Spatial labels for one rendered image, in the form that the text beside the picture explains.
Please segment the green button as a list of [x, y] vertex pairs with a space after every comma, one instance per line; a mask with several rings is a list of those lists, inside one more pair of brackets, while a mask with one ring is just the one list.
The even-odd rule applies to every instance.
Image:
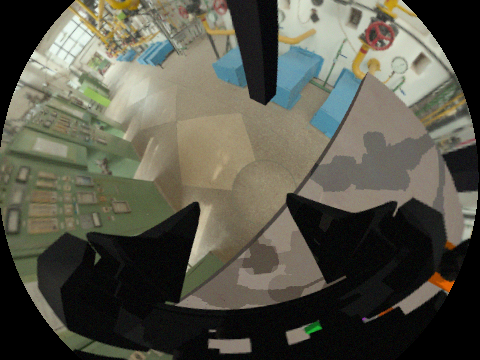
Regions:
[[319, 323], [319, 320], [313, 321], [312, 324], [305, 325], [305, 327], [300, 327], [299, 329], [303, 329], [305, 333], [308, 333], [308, 335], [311, 335], [311, 332], [317, 331], [317, 329], [321, 329], [321, 325]]

